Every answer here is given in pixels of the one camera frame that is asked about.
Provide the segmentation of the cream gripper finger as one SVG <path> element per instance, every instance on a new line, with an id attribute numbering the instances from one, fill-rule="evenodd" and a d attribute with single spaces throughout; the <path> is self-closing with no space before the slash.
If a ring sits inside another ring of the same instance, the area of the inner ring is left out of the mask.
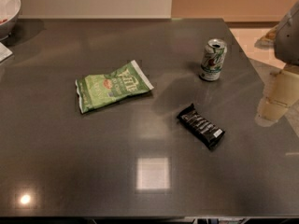
<path id="1" fill-rule="evenodd" d="M 262 127 L 277 123 L 299 100 L 299 66 L 286 64 L 266 77 L 255 121 Z"/>

